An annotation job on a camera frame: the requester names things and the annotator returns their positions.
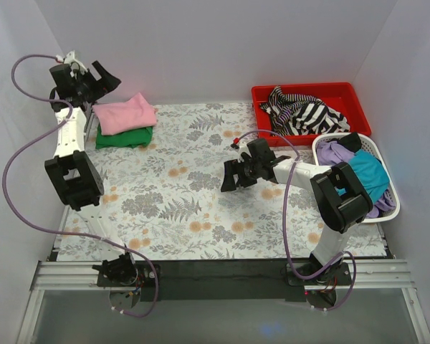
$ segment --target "floral mat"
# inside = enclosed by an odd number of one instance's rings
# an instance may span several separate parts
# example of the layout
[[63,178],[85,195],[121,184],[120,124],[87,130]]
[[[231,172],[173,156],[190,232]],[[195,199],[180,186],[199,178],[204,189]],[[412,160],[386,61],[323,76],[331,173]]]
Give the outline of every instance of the floral mat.
[[[148,147],[96,150],[97,119],[88,136],[86,151],[104,180],[102,200],[119,237],[154,260],[285,257],[285,186],[259,180],[246,189],[220,192],[223,162],[237,157],[229,145],[256,128],[252,105],[160,105],[156,110],[158,124]],[[312,151],[300,148],[302,160],[312,162]],[[275,150],[294,155],[288,148]],[[290,189],[287,224],[292,255],[309,256],[323,228],[310,192]],[[87,231],[72,210],[65,229]],[[348,249],[358,256],[386,255],[376,224],[360,225]],[[57,260],[99,259],[93,240],[62,237]]]

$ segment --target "glass panel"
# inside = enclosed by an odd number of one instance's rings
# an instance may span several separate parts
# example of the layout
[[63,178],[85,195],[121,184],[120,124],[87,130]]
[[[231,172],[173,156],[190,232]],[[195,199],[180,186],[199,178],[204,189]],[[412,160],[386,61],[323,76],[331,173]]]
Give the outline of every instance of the glass panel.
[[326,315],[278,300],[162,301],[140,320],[113,312],[108,298],[46,291],[35,343],[417,343],[401,290],[357,289]]

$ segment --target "white wall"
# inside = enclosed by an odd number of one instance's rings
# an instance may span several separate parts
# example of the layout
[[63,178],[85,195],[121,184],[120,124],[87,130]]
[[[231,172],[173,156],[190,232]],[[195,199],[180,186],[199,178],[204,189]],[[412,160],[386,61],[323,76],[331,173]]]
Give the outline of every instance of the white wall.
[[[58,54],[51,31],[33,0],[0,0],[0,343],[15,343],[39,259],[48,255],[53,238],[17,220],[1,192],[1,172],[11,154],[54,125],[48,105],[19,94],[10,80],[11,66],[23,54]],[[18,73],[25,88],[39,95],[51,90],[51,61],[30,62]],[[57,228],[62,205],[44,172],[54,152],[54,137],[31,148],[11,167],[9,188],[18,209],[34,222]]]
[[37,0],[60,47],[151,102],[248,100],[255,85],[351,81],[396,0]]
[[354,84],[401,198],[383,228],[430,327],[430,0],[398,0]]

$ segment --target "white laundry basket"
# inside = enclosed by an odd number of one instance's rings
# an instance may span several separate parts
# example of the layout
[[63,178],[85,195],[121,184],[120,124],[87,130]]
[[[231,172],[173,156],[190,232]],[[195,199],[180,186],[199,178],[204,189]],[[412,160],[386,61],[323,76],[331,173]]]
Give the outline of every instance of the white laundry basket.
[[[321,142],[328,142],[330,140],[334,140],[337,138],[342,138],[343,136],[348,135],[348,133],[334,133],[334,134],[323,134],[318,136],[314,142],[312,142],[312,152],[314,153],[314,161],[315,164],[318,165],[318,159],[317,159],[317,146]],[[395,187],[392,183],[392,178],[390,177],[390,174],[388,174],[387,166],[384,163],[384,160],[382,159],[381,153],[379,153],[379,149],[376,146],[376,144],[371,140],[368,136],[364,136],[362,134],[358,134],[360,136],[361,140],[361,149],[363,149],[365,152],[368,152],[375,156],[381,163],[382,166],[385,168],[386,173],[390,179],[390,184],[388,186],[388,190],[386,192],[386,197],[388,197],[390,200],[394,201],[396,204],[396,208],[392,209],[390,211],[381,212],[381,216],[376,219],[365,219],[363,221],[364,224],[373,224],[376,222],[384,222],[388,220],[392,220],[395,216],[398,215],[400,211],[400,200],[398,199],[398,195],[396,194]]]

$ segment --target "black and white striped shirt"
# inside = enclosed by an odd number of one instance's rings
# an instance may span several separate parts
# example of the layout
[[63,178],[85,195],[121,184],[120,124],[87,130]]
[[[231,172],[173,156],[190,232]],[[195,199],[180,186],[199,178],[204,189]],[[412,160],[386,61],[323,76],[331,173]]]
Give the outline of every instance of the black and white striped shirt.
[[276,86],[268,102],[260,105],[271,120],[272,129],[281,135],[309,135],[348,132],[342,113],[311,95],[286,95]]

